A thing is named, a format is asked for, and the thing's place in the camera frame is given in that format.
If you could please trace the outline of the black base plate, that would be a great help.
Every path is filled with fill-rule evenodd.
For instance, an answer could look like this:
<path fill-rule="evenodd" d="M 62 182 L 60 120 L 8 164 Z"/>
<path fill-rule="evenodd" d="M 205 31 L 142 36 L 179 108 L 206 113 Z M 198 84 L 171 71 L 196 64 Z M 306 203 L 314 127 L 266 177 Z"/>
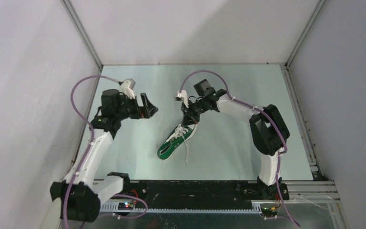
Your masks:
<path fill-rule="evenodd" d="M 289 200 L 287 185 L 280 184 L 283 200 Z M 235 211 L 253 210 L 256 201 L 278 203 L 276 196 L 261 195 L 257 181 L 246 180 L 136 180 L 121 191 L 133 200 L 137 210 L 147 206 L 151 211 Z"/>

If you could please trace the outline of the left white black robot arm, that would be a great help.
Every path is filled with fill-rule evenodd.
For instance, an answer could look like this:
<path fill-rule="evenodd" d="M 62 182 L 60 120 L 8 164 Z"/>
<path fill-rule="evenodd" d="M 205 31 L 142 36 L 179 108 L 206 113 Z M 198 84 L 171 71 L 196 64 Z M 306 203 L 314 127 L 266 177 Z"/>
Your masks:
<path fill-rule="evenodd" d="M 110 172 L 99 184 L 93 182 L 102 157 L 121 128 L 121 122 L 125 119 L 149 119 L 158 112 L 146 93 L 140 96 L 142 105 L 138 104 L 136 96 L 129 98 L 117 89 L 102 92 L 101 106 L 88 123 L 91 137 L 84 153 L 78 155 L 63 180 L 53 182 L 50 188 L 51 198 L 61 199 L 62 220 L 94 222 L 107 200 L 115 195 L 122 199 L 130 196 L 132 186 L 127 173 Z"/>

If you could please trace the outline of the left controller board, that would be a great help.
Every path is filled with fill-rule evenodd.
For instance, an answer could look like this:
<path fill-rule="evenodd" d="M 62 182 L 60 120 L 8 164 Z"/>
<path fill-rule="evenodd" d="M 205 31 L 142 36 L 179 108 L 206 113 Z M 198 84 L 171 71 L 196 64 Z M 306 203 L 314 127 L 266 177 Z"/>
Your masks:
<path fill-rule="evenodd" d="M 117 210 L 118 211 L 122 211 L 122 210 L 134 210 L 134 207 L 135 207 L 135 203 L 134 202 L 119 202 L 118 203 Z"/>

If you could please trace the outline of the controller board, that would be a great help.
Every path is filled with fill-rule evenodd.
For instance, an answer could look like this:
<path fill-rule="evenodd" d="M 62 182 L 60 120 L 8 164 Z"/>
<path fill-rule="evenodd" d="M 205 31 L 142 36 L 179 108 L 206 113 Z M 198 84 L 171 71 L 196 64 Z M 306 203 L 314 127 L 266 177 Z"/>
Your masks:
<path fill-rule="evenodd" d="M 134 210 L 134 207 L 135 207 L 135 203 L 134 202 L 119 202 L 118 203 L 117 210 L 118 211 L 122 211 L 122 210 Z"/>
<path fill-rule="evenodd" d="M 261 208 L 261 216 L 264 218 L 276 218 L 279 209 L 279 207 Z"/>

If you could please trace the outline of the right controller board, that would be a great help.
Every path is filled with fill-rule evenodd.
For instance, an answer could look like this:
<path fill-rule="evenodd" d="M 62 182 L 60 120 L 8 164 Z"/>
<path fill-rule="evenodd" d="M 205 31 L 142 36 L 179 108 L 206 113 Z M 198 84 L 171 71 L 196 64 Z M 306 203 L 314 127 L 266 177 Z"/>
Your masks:
<path fill-rule="evenodd" d="M 279 209 L 279 207 L 261 208 L 261 216 L 264 218 L 276 218 Z"/>

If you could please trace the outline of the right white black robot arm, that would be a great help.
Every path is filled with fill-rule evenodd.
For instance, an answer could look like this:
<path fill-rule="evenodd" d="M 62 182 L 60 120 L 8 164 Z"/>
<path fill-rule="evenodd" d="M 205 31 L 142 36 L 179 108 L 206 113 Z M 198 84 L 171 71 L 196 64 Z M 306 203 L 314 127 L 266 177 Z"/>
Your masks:
<path fill-rule="evenodd" d="M 257 178 L 258 193 L 263 199 L 276 196 L 283 200 L 280 189 L 280 156 L 287 151 L 289 130 L 278 110 L 272 104 L 257 107 L 235 99 L 228 89 L 215 90 L 204 79 L 194 85 L 199 95 L 195 102 L 189 100 L 187 92 L 180 89 L 175 99 L 182 102 L 183 125 L 198 124 L 200 115 L 216 111 L 236 117 L 250 126 L 253 144 L 262 154 L 260 173 Z"/>

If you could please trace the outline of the green canvas sneaker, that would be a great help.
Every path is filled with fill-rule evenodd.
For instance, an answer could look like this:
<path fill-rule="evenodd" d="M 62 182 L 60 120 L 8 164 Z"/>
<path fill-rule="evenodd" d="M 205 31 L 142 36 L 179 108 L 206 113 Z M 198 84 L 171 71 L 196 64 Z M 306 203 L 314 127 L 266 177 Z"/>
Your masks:
<path fill-rule="evenodd" d="M 187 126 L 192 130 L 190 136 L 186 135 L 189 137 L 187 139 L 187 141 L 193 137 L 193 135 L 196 132 L 197 126 L 198 126 L 198 124 Z M 174 133 L 175 133 L 175 129 L 173 131 L 171 131 L 171 133 L 166 138 L 164 143 L 158 148 L 157 156 L 162 161 L 168 160 L 174 154 L 176 149 L 179 148 L 180 146 L 185 146 L 183 143 L 183 139 L 181 137 L 175 138 Z"/>

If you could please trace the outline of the white shoelace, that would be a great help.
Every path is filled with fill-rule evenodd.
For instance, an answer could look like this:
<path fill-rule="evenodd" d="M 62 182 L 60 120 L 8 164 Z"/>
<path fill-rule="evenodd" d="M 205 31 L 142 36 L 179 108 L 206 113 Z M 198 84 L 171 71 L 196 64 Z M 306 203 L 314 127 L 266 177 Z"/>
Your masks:
<path fill-rule="evenodd" d="M 188 136 L 190 136 L 192 130 L 187 127 L 187 126 L 183 126 L 182 124 L 178 124 L 177 127 L 175 128 L 175 133 L 174 133 L 174 137 L 175 138 L 179 138 L 181 137 L 183 139 L 183 143 L 185 145 L 186 148 L 186 153 L 185 153 L 185 164 L 188 165 L 188 158 L 189 158 L 189 147 L 187 144 L 187 139 L 189 138 Z"/>

